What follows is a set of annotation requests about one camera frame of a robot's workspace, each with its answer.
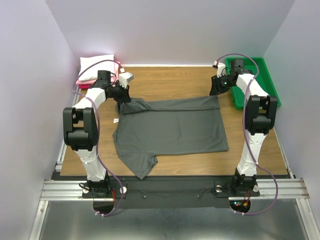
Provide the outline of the dark grey t-shirt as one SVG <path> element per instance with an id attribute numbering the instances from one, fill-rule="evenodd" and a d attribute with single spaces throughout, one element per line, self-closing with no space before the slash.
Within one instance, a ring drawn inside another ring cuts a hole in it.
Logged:
<path id="1" fill-rule="evenodd" d="M 216 96 L 118 103 L 115 149 L 139 179 L 145 178 L 160 155 L 226 152 L 227 136 Z"/>

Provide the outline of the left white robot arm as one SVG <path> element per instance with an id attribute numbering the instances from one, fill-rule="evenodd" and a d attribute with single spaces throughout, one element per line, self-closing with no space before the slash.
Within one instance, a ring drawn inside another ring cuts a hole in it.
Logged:
<path id="1" fill-rule="evenodd" d="M 79 184 L 85 197 L 105 198 L 114 192 L 108 171 L 99 160 L 98 108 L 107 99 L 113 99 L 118 104 L 129 103 L 128 83 L 133 79 L 132 73 L 122 69 L 118 79 L 112 81 L 110 71 L 99 70 L 97 80 L 82 99 L 62 112 L 64 142 L 78 155 L 86 171 L 87 181 Z"/>

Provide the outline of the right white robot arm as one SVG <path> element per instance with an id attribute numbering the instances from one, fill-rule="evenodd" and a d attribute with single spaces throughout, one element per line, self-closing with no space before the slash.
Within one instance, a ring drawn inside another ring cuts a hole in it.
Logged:
<path id="1" fill-rule="evenodd" d="M 211 96 L 238 87 L 244 94 L 242 127 L 244 146 L 241 159 L 230 182 L 231 192 L 242 195 L 257 191 L 257 168 L 262 145 L 275 125 L 278 98 L 268 94 L 256 80 L 257 74 L 245 68 L 244 60 L 236 58 L 227 67 L 216 60 L 217 74 L 211 78 Z"/>

